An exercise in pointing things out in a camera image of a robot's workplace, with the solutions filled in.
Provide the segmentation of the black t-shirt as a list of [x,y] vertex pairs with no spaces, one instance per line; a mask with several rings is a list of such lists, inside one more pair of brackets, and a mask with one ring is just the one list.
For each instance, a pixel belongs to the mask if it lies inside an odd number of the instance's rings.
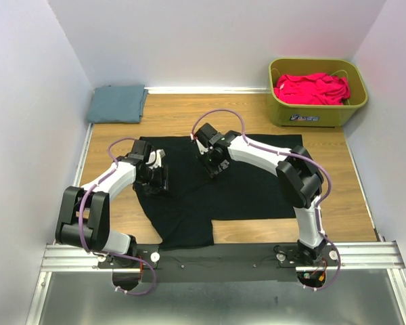
[[277,178],[258,167],[233,161],[211,178],[188,137],[145,137],[163,149],[168,190],[145,193],[134,183],[138,201],[160,235],[162,248],[196,248],[214,243],[212,221],[292,219],[294,209],[281,193]]

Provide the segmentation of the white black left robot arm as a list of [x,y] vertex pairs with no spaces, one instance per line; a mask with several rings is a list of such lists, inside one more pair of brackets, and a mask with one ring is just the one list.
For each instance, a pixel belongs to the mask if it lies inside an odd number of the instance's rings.
[[168,190],[165,151],[145,140],[131,140],[131,151],[124,156],[115,157],[112,146],[108,147],[112,164],[100,176],[81,187],[65,189],[55,229],[56,242],[83,248],[88,253],[113,255],[121,267],[134,264],[137,243],[134,236],[111,229],[110,203],[134,184],[150,196]]

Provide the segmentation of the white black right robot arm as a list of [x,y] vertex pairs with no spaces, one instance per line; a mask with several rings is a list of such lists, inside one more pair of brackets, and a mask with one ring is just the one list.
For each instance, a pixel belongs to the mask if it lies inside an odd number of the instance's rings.
[[304,147],[278,148],[256,142],[237,131],[222,134],[208,123],[192,133],[191,140],[197,145],[198,158],[211,177],[216,177],[233,161],[276,176],[281,193],[293,206],[298,222],[295,260],[313,265],[322,258],[328,243],[319,207],[323,175]]

